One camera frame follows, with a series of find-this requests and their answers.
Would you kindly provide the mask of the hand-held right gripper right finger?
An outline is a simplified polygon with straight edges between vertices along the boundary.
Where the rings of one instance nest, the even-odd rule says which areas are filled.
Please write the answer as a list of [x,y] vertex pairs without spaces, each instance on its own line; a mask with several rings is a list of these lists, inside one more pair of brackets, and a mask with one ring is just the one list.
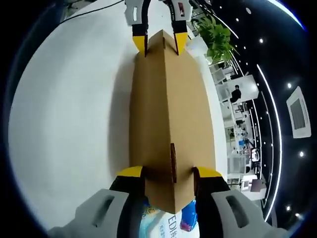
[[196,214],[201,238],[287,238],[283,228],[268,224],[261,208],[231,190],[219,172],[192,168]]

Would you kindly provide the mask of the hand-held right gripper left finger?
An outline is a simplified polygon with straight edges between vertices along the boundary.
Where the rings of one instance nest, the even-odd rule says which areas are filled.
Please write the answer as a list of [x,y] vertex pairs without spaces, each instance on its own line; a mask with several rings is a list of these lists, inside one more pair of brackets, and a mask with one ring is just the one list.
[[63,227],[48,231],[50,238],[137,238],[145,197],[144,168],[118,173],[109,189],[101,189],[76,208]]

